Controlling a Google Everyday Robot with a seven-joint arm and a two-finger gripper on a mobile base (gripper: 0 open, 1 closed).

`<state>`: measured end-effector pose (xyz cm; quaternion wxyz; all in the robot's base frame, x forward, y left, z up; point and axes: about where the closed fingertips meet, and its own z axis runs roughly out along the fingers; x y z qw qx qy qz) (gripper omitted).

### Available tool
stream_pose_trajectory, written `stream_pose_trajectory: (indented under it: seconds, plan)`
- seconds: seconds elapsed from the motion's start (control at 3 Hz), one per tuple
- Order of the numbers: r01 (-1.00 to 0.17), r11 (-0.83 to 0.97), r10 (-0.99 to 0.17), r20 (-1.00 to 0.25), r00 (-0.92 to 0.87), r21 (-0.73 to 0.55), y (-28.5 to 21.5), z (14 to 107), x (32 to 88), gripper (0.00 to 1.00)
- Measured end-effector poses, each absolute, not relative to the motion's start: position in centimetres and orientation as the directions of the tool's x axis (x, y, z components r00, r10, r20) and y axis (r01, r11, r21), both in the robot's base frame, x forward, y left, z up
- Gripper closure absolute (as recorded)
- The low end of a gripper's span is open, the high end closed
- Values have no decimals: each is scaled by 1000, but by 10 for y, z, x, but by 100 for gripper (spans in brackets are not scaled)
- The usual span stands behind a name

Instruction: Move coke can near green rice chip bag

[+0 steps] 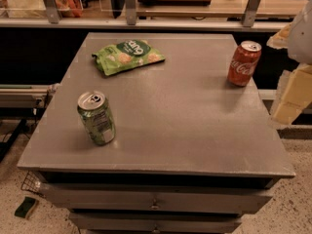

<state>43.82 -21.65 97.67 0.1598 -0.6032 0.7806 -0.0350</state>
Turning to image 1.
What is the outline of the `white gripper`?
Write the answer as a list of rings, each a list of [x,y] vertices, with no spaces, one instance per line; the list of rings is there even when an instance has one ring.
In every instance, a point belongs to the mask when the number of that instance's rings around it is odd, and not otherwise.
[[[312,103],[312,9],[304,8],[292,25],[271,36],[266,45],[288,48],[289,58],[301,63],[293,71],[282,72],[270,109],[273,122],[288,126]]]

